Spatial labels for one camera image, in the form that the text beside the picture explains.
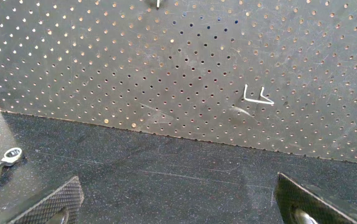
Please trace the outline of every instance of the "black speckled countertop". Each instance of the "black speckled countertop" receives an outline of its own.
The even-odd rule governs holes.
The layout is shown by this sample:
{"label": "black speckled countertop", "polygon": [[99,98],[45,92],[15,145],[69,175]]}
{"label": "black speckled countertop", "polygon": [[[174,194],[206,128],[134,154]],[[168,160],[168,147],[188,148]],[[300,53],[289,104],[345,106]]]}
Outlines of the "black speckled countertop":
{"label": "black speckled countertop", "polygon": [[77,175],[79,223],[282,223],[277,172],[357,206],[357,164],[0,112],[0,212]]}

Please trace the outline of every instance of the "pegboard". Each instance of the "pegboard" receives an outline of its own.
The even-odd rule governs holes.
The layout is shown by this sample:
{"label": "pegboard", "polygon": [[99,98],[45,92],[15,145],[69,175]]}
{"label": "pegboard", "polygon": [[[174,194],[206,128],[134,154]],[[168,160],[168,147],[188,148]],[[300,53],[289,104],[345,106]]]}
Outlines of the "pegboard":
{"label": "pegboard", "polygon": [[0,1],[0,108],[357,162],[357,1]]}

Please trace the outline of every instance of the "wrench head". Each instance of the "wrench head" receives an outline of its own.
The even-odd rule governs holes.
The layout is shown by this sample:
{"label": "wrench head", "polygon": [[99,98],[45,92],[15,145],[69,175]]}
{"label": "wrench head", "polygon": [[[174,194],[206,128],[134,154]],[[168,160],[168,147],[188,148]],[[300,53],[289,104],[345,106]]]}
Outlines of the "wrench head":
{"label": "wrench head", "polygon": [[1,159],[1,161],[6,163],[5,166],[13,166],[15,163],[22,160],[23,157],[23,150],[21,148],[14,147],[4,153],[4,158]]}

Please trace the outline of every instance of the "pegboard hook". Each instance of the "pegboard hook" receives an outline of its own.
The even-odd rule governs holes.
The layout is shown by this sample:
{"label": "pegboard hook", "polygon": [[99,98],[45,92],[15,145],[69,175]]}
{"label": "pegboard hook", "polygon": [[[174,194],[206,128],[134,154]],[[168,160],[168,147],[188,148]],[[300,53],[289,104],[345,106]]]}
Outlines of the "pegboard hook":
{"label": "pegboard hook", "polygon": [[243,92],[243,97],[245,98],[246,101],[249,102],[254,102],[254,103],[263,103],[263,104],[268,104],[268,105],[274,105],[274,102],[270,99],[268,99],[267,97],[263,96],[263,92],[264,92],[264,86],[261,87],[261,92],[260,92],[260,96],[264,99],[266,99],[267,101],[261,101],[261,100],[252,100],[249,98],[246,98],[246,92],[247,92],[247,84],[245,84],[245,90]]}

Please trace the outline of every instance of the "silver wrench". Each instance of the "silver wrench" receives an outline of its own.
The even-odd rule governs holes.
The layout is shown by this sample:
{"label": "silver wrench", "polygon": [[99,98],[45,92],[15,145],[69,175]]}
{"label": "silver wrench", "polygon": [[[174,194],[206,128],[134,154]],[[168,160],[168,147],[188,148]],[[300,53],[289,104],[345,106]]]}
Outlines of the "silver wrench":
{"label": "silver wrench", "polygon": [[9,149],[4,153],[4,158],[0,161],[0,167],[3,166],[13,166],[15,163],[22,160],[24,157],[23,150],[21,148],[15,147]]}

